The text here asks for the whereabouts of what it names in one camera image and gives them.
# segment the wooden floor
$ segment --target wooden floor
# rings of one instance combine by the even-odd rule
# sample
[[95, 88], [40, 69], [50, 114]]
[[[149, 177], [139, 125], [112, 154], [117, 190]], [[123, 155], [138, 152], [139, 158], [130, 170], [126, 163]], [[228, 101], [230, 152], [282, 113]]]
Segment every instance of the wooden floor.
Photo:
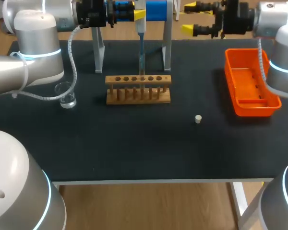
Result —
[[[181, 10], [186, 0], [181, 1]], [[173, 22], [173, 39], [191, 38], [180, 33], [182, 24], [211, 25], [212, 16], [182, 14]], [[147, 23], [145, 39], [161, 39], [163, 23]], [[60, 33], [67, 40], [70, 33]], [[105, 40], [136, 40], [133, 23], [119, 23], [102, 28]], [[250, 38], [228, 36], [228, 38]], [[89, 29], [76, 39], [91, 40]], [[0, 55], [7, 54], [15, 37], [0, 31]], [[244, 183], [250, 202], [261, 183]], [[66, 186], [62, 195], [67, 208], [67, 230], [233, 230], [235, 210], [225, 183], [219, 184], [131, 184]], [[261, 229], [259, 223], [253, 228]]]

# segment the yellow clamp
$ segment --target yellow clamp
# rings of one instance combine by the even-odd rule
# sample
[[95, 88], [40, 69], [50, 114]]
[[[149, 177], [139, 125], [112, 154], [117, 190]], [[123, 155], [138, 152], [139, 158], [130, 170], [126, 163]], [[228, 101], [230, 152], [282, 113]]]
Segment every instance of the yellow clamp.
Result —
[[191, 3], [185, 4], [184, 6], [196, 6], [196, 2], [191, 2]]
[[133, 14], [134, 14], [134, 20], [137, 21], [146, 16], [146, 10], [134, 10]]
[[193, 36], [193, 27], [194, 25], [182, 25], [180, 30], [187, 35]]
[[[196, 6], [196, 2], [191, 2], [191, 3], [188, 3], [188, 4], [185, 4], [184, 6]], [[209, 15], [213, 15], [213, 11], [202, 11], [202, 12], [199, 12], [199, 13], [207, 13]]]

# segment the table leg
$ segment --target table leg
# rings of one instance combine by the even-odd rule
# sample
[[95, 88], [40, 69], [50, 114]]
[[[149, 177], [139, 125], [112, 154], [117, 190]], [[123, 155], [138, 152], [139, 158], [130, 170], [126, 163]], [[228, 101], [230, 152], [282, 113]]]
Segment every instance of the table leg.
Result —
[[262, 188], [259, 190], [253, 201], [248, 206], [245, 193], [243, 190], [242, 182], [230, 183], [232, 195], [236, 207], [238, 217], [238, 228], [239, 230], [249, 230], [254, 223], [258, 220], [258, 205], [262, 192], [266, 188], [268, 183], [264, 183]]
[[59, 184], [53, 183], [53, 185], [57, 188], [57, 190], [60, 189], [60, 185]]

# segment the white bottle cap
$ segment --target white bottle cap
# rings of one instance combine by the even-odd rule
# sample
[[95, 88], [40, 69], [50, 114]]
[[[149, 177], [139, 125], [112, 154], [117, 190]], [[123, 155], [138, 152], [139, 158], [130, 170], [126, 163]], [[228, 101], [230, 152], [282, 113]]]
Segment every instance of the white bottle cap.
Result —
[[202, 116], [201, 116], [201, 115], [196, 115], [196, 116], [195, 116], [195, 122], [196, 122], [197, 124], [199, 124], [199, 123], [201, 122], [201, 120], [202, 120]]

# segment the blue cylinder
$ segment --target blue cylinder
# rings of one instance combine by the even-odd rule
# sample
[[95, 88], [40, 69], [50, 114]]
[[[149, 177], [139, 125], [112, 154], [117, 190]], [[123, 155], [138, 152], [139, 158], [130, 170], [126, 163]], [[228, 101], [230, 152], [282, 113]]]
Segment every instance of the blue cylinder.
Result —
[[[117, 1], [118, 3], [127, 3], [127, 1]], [[154, 0], [146, 1], [146, 21], [148, 22], [165, 22], [167, 20], [167, 1]]]

